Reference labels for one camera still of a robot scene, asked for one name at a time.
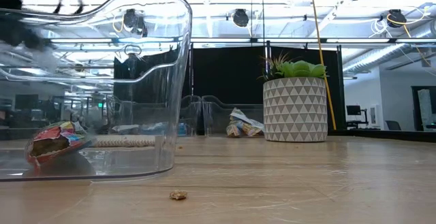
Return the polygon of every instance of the computer monitor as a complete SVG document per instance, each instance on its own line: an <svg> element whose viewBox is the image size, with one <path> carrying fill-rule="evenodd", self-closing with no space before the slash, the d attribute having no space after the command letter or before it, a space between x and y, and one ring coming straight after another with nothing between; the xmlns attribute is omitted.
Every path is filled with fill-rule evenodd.
<svg viewBox="0 0 436 224"><path fill-rule="evenodd" d="M347 106L348 115L362 115L359 105Z"/></svg>

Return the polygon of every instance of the spotlight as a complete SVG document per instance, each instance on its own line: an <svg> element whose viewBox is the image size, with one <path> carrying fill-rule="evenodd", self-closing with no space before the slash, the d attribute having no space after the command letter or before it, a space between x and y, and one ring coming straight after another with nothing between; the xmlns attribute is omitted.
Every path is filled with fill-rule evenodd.
<svg viewBox="0 0 436 224"><path fill-rule="evenodd" d="M233 23L238 27L246 27L248 25L249 19L247 13L244 9L236 9L233 14Z"/></svg>
<svg viewBox="0 0 436 224"><path fill-rule="evenodd" d="M141 37L146 37L149 33L145 27L144 17L137 13L135 9L129 9L124 14L124 27L129 29L131 33Z"/></svg>
<svg viewBox="0 0 436 224"><path fill-rule="evenodd" d="M389 15L387 16L388 18L388 26L389 27L393 27L393 28L399 28L402 27L403 25L401 24L397 24L395 22L398 23L406 23L407 19L406 17L401 13L401 10L389 10Z"/></svg>

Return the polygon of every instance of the table surface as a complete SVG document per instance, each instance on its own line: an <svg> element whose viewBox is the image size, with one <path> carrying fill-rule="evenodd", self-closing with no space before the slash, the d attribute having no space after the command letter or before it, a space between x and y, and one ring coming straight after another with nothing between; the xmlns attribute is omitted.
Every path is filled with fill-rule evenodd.
<svg viewBox="0 0 436 224"><path fill-rule="evenodd" d="M436 144L181 138L165 176L0 184L2 223L434 223ZM183 201L172 190L188 192Z"/></svg>

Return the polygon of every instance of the white geometric pot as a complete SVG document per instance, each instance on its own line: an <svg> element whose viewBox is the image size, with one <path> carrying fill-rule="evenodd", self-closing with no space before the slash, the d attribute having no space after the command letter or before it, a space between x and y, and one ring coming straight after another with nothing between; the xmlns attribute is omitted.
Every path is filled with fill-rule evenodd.
<svg viewBox="0 0 436 224"><path fill-rule="evenodd" d="M326 85L321 78L280 78L264 83L265 139L323 142L327 138Z"/></svg>

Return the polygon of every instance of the clear plastic bin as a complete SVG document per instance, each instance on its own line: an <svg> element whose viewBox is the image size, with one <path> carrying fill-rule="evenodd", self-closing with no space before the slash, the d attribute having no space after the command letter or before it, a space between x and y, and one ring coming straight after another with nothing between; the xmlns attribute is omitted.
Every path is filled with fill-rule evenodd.
<svg viewBox="0 0 436 224"><path fill-rule="evenodd" d="M0 181L170 170L191 21L186 0L0 10Z"/></svg>
<svg viewBox="0 0 436 224"><path fill-rule="evenodd" d="M264 121L263 104L226 104L213 95L202 97L203 121L206 136L227 136L225 129L234 108L241 110L247 118Z"/></svg>
<svg viewBox="0 0 436 224"><path fill-rule="evenodd" d="M198 117L202 111L202 98L197 95L187 95L182 98L180 119L178 121L179 136L197 135Z"/></svg>

